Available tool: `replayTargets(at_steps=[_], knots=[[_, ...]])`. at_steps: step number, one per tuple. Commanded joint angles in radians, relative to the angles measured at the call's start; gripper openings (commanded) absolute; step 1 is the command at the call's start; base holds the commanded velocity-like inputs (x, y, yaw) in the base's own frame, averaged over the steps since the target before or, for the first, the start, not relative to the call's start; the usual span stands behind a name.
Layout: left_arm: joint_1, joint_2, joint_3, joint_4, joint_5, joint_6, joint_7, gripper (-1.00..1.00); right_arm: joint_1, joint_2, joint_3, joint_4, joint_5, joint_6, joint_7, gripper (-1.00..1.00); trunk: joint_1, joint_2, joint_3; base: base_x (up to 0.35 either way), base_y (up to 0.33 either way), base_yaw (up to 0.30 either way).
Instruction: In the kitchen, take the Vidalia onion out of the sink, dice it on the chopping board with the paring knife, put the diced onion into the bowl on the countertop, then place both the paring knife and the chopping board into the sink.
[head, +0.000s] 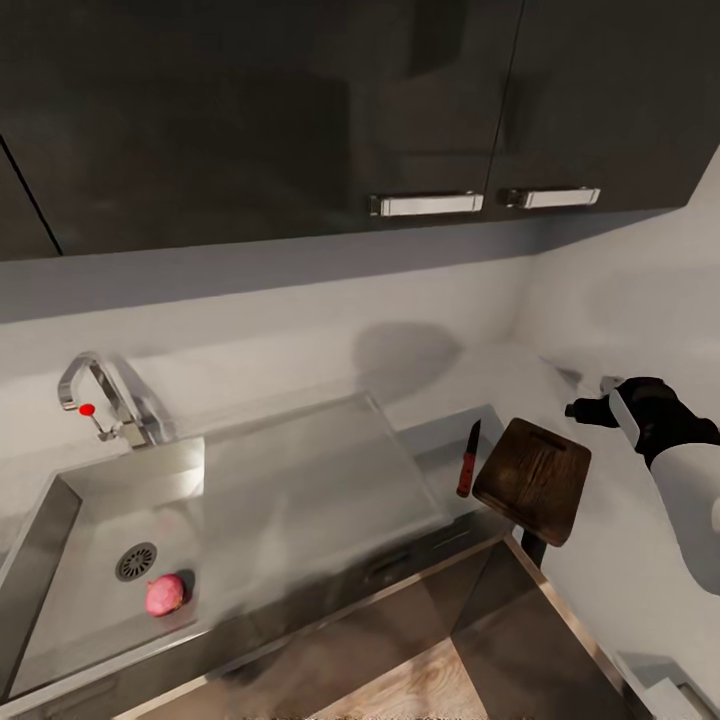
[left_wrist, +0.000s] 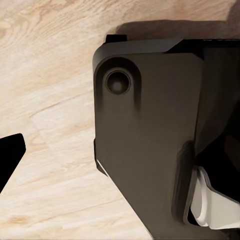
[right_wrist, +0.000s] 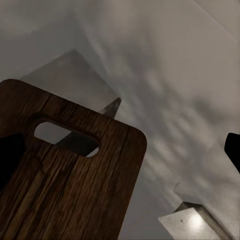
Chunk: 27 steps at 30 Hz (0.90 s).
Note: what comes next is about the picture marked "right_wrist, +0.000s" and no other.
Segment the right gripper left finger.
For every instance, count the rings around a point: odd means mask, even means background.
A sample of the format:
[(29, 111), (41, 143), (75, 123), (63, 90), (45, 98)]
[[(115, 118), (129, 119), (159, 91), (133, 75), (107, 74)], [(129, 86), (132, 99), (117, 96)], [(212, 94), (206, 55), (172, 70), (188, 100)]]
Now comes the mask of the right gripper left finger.
[(26, 152), (21, 133), (0, 139), (0, 193)]

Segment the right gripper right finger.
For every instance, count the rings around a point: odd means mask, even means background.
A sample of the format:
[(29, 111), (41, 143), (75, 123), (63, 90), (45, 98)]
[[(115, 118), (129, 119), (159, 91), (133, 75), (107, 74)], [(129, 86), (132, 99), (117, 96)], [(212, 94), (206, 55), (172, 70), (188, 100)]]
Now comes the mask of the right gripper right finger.
[(226, 138), (224, 150), (240, 172), (240, 135), (230, 132)]

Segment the cutting board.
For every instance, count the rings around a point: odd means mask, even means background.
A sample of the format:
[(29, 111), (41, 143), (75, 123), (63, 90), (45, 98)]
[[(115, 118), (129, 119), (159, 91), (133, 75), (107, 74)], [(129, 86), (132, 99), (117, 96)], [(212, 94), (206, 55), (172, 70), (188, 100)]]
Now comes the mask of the cutting board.
[[(48, 118), (95, 137), (84, 157), (30, 133)], [(118, 240), (147, 149), (128, 124), (18, 79), (0, 82), (0, 139), (26, 152), (0, 193), (0, 240)]]

